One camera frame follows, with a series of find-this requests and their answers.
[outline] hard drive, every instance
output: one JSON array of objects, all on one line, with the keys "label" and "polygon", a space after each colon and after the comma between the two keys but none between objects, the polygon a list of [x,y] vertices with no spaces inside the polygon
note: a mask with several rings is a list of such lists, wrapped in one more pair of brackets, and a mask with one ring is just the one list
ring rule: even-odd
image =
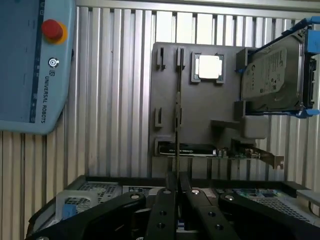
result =
[{"label": "hard drive", "polygon": [[307,118],[313,109],[313,91],[320,54],[320,16],[304,18],[280,37],[259,49],[239,52],[240,100],[246,115],[289,115]]},{"label": "hard drive", "polygon": [[305,53],[305,34],[296,31],[249,56],[241,98],[252,113],[302,111],[313,107],[316,60]]}]

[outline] emergency stop button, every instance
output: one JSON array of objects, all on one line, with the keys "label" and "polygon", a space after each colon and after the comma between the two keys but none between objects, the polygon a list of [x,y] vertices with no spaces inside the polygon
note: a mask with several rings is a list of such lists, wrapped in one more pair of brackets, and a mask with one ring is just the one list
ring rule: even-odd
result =
[{"label": "emergency stop button", "polygon": [[41,26],[43,35],[52,41],[57,41],[64,35],[62,26],[53,19],[45,20]]}]

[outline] metal frame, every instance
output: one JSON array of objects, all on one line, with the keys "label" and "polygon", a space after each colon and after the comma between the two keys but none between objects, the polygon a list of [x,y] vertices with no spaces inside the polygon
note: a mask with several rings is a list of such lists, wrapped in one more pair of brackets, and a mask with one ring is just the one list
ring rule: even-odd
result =
[{"label": "metal frame", "polygon": [[254,0],[239,2],[235,0],[168,0],[168,1],[121,1],[121,0],[76,0],[79,7],[140,9],[152,11],[172,11],[185,13],[203,13],[217,15],[251,16],[278,18],[275,10],[283,10],[284,19],[299,19],[301,12],[310,12],[311,16],[320,13],[320,3],[300,1],[268,1],[271,3],[257,3]]}]

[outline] corrugated metal wall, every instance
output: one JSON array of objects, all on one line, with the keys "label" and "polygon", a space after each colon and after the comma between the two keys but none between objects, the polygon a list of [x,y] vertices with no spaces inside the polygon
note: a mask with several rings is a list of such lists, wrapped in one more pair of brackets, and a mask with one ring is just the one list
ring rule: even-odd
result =
[{"label": "corrugated metal wall", "polygon": [[[48,136],[0,133],[3,240],[22,239],[32,214],[79,175],[151,175],[147,151],[154,42],[260,47],[296,19],[316,15],[190,4],[77,3],[69,96],[56,129]],[[317,108],[319,91],[317,81]],[[273,170],[257,160],[233,161],[232,179],[286,177],[320,191],[319,117],[273,116],[270,127],[268,139],[257,144],[285,155],[285,170]],[[155,176],[164,175],[166,169],[165,161],[153,161]],[[212,162],[213,178],[224,178],[226,171],[224,162]],[[207,162],[194,159],[192,172],[194,178],[206,177]]]}]

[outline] hard drive label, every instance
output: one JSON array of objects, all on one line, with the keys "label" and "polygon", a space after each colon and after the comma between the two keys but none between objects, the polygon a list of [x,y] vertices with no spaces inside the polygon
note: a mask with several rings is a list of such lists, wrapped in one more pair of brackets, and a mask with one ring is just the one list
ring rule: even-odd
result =
[{"label": "hard drive label", "polygon": [[250,63],[242,76],[242,98],[276,93],[285,81],[287,49],[271,51]]}]

